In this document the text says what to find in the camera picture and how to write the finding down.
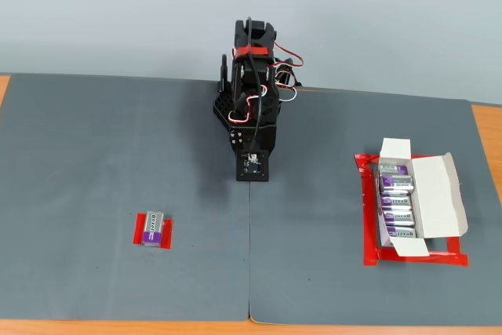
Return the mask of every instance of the cable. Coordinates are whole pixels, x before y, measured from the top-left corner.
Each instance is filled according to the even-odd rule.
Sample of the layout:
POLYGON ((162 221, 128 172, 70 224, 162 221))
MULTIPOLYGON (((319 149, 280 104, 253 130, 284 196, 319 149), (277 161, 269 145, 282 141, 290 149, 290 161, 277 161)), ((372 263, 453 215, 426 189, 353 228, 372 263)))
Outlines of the cable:
POLYGON ((280 102, 291 102, 296 98, 296 95, 298 94, 298 92, 296 91, 295 87, 287 86, 286 84, 282 84, 281 82, 276 82, 275 85, 281 86, 283 88, 291 89, 295 93, 295 95, 293 97, 289 98, 288 100, 283 100, 282 98, 279 98, 280 102))
POLYGON ((301 56, 296 55, 295 53, 292 53, 291 51, 284 49, 283 47, 279 46, 277 42, 274 42, 274 45, 278 49, 282 50, 284 53, 288 53, 289 55, 292 55, 295 58, 297 58, 300 61, 300 64, 294 64, 294 63, 288 63, 288 62, 281 61, 281 62, 276 62, 276 63, 272 64, 272 67, 277 67, 277 66, 280 66, 281 64, 284 64, 286 66, 300 68, 304 65, 304 60, 301 58, 301 56))
POLYGON ((295 88, 295 85, 298 83, 298 81, 296 80, 295 74, 292 71, 278 70, 278 71, 275 72, 275 77, 276 77, 276 80, 275 80, 275 85, 276 86, 280 86, 282 88, 291 89, 295 93, 294 96, 291 97, 291 98, 289 98, 288 100, 283 100, 282 98, 279 98, 279 101, 280 102, 291 102, 291 101, 293 101, 296 98, 296 95, 298 94, 298 92, 296 91, 296 88, 295 88), (294 83, 291 86, 288 86, 287 84, 284 84, 283 82, 278 82, 277 81, 277 76, 279 74, 281 74, 281 73, 290 75, 293 78, 294 83))
MULTIPOLYGON (((251 47, 251 34, 253 32, 253 21, 251 20, 251 17, 248 17, 248 46, 251 47)), ((249 147, 249 150, 252 151, 254 148, 254 144, 256 143, 256 135, 258 134, 258 129, 260 128, 260 120, 261 120, 261 87, 260 87, 260 76, 258 75, 258 71, 256 70, 256 66, 254 65, 254 59, 253 55, 251 53, 251 50, 248 51, 248 57, 249 57, 249 62, 251 63, 251 68, 253 69, 255 79, 256 79, 256 85, 258 88, 258 93, 259 95, 259 102, 258 102, 258 118, 256 119, 256 128, 254 129, 254 135, 253 135, 253 140, 251 141, 251 146, 249 147)))
MULTIPOLYGON (((267 87, 266 86, 261 86, 261 90, 262 90, 262 96, 265 96, 267 94, 267 87)), ((228 120, 232 123, 246 123, 249 121, 249 119, 251 118, 251 103, 249 102, 249 100, 252 100, 254 98, 258 98, 259 96, 257 96, 256 94, 253 94, 252 96, 248 96, 248 98, 246 98, 246 102, 248 103, 248 114, 246 115, 246 119, 233 119, 231 117, 231 113, 228 113, 228 120)))

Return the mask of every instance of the red tape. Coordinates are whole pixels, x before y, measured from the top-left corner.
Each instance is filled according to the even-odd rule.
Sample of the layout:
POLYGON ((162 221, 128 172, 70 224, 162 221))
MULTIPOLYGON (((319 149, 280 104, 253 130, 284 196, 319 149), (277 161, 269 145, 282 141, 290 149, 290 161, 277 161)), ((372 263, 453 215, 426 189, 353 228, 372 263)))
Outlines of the red tape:
MULTIPOLYGON (((356 155, 355 162, 361 174, 362 184, 362 230, 364 266, 377 266, 379 260, 401 263, 449 264, 469 267, 469 259, 460 250, 460 237, 446 238, 446 251, 430 250, 428 257, 400 257, 395 249, 378 247, 377 243, 377 207, 375 205, 375 184, 370 164, 377 164, 379 155, 356 155)), ((428 156, 414 155, 412 158, 428 156)))
MULTIPOLYGON (((136 228, 134 229, 133 244, 141 244, 141 236, 143 235, 144 223, 147 220, 145 213, 138 213, 136 216, 136 228)), ((171 236, 173 234, 173 219, 166 219, 162 224, 162 239, 159 249, 171 250, 171 236)))
POLYGON ((235 51, 235 57, 247 55, 247 53, 251 52, 252 55, 268 55, 268 47, 252 47, 251 45, 247 45, 244 47, 239 47, 237 51, 235 51))

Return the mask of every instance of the wooden table edge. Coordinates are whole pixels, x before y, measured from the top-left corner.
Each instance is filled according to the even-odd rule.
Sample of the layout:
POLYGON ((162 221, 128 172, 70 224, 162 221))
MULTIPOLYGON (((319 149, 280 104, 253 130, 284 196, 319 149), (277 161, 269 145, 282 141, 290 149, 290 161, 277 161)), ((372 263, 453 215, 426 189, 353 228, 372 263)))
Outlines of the wooden table edge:
MULTIPOLYGON (((0 105, 9 84, 9 76, 0 76, 0 105)), ((502 108, 472 105, 486 159, 502 199, 502 108)), ((401 327, 401 326, 284 326, 262 325, 248 319, 244 322, 127 322, 127 321, 48 321, 0 320, 1 335, 58 335, 116 333, 120 335, 168 335, 185 333, 240 334, 502 334, 502 327, 401 327)))

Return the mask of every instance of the gray tabletop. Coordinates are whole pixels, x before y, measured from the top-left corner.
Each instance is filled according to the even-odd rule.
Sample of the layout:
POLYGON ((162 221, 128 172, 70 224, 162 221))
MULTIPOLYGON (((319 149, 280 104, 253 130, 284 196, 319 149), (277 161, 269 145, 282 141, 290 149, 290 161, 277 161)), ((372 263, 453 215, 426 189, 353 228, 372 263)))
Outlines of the gray tabletop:
POLYGON ((0 108, 0 318, 237 321, 250 310, 273 323, 501 324, 502 211, 468 102, 300 93, 279 116, 271 181, 249 185, 235 181, 215 88, 12 77, 0 108), (453 154, 469 268, 362 266, 354 154, 377 154, 384 137, 453 154), (132 244, 148 210, 173 218, 171 251, 132 244))
MULTIPOLYGON (((462 100, 331 91, 284 106, 271 181, 251 184, 250 314, 257 322, 502 325, 502 210, 471 105, 462 100), (469 229, 470 266, 363 267, 358 153, 384 137, 412 153, 451 152, 469 229)), ((434 247, 446 250, 445 240, 434 247)))
POLYGON ((207 82, 11 78, 0 318, 248 318, 249 184, 235 181, 216 95, 207 82), (148 210, 173 218, 172 250, 132 244, 148 210))

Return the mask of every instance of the open cardboard box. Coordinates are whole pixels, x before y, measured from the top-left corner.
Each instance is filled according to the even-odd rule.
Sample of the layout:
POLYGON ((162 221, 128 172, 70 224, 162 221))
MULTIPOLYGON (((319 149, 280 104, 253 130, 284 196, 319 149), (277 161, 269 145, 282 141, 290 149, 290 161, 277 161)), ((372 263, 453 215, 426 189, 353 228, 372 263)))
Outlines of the open cardboard box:
POLYGON ((450 153, 411 159, 408 139, 385 138, 380 151, 380 164, 404 165, 413 177, 415 189, 411 194, 411 203, 417 233, 415 239, 391 237, 379 210, 382 246, 393 246, 400 257, 427 257, 429 252, 425 239, 459 237, 467 231, 460 184, 450 153))

